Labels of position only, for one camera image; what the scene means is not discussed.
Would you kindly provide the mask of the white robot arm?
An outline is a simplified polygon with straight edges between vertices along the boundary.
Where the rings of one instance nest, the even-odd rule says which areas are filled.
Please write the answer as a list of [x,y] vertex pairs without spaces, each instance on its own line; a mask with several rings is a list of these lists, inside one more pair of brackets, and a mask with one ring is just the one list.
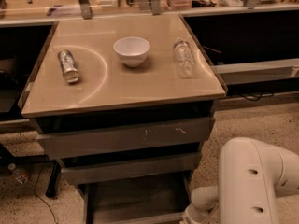
[[277,198],[299,191],[299,155],[265,142],[237,137],[222,147],[218,184],[196,188],[180,224],[280,224]]

